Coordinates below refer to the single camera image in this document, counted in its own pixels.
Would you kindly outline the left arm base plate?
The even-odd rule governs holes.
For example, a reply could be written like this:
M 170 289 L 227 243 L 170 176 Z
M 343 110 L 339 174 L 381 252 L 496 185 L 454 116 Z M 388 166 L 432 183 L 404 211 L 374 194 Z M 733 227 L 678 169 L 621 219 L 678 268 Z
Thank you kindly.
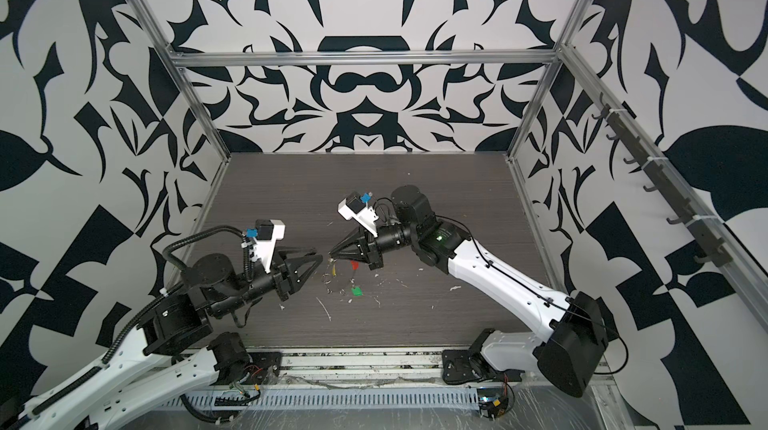
M 250 362 L 244 368 L 244 374 L 238 381 L 243 386 L 261 386 L 275 383 L 281 374 L 282 357 L 280 351 L 250 352 Z

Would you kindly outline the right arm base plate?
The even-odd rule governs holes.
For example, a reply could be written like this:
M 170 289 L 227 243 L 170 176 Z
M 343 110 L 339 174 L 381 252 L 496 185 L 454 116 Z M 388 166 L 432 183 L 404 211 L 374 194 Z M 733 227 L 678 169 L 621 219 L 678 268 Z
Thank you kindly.
M 443 350 L 441 379 L 447 385 L 464 385 L 489 381 L 521 382 L 523 370 L 495 370 L 478 352 Z

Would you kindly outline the large wire keyring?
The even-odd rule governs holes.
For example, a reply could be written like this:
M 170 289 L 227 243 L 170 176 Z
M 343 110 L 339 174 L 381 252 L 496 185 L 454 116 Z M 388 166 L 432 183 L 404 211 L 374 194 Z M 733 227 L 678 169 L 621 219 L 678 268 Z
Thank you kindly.
M 358 287 L 355 280 L 358 269 L 353 270 L 349 261 L 330 259 L 322 276 L 326 292 L 340 297 L 354 296 L 352 288 Z

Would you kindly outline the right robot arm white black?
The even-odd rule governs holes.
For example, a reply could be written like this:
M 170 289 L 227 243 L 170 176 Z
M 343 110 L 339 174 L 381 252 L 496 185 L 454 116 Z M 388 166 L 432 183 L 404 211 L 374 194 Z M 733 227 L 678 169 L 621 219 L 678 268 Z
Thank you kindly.
M 582 396 L 609 340 L 619 336 L 604 319 L 598 301 L 584 292 L 570 296 L 525 275 L 488 251 L 462 222 L 437 214 L 415 185 L 388 197 L 392 217 L 380 219 L 369 193 L 351 192 L 337 206 L 358 228 L 336 244 L 335 260 L 384 265 L 384 255 L 411 249 L 419 260 L 470 284 L 511 312 L 530 331 L 528 337 L 490 330 L 474 354 L 496 372 L 535 370 L 571 397 Z

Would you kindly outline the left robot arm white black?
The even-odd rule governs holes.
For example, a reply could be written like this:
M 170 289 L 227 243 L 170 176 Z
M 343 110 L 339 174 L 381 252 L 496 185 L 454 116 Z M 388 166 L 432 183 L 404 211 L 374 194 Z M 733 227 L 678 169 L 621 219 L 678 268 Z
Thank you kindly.
M 238 273 L 224 254 L 200 258 L 90 365 L 23 404 L 5 404 L 2 428 L 119 429 L 190 391 L 241 381 L 251 356 L 238 333 L 213 336 L 212 319 L 271 292 L 287 300 L 322 261 L 313 248 L 285 247 L 268 270 Z

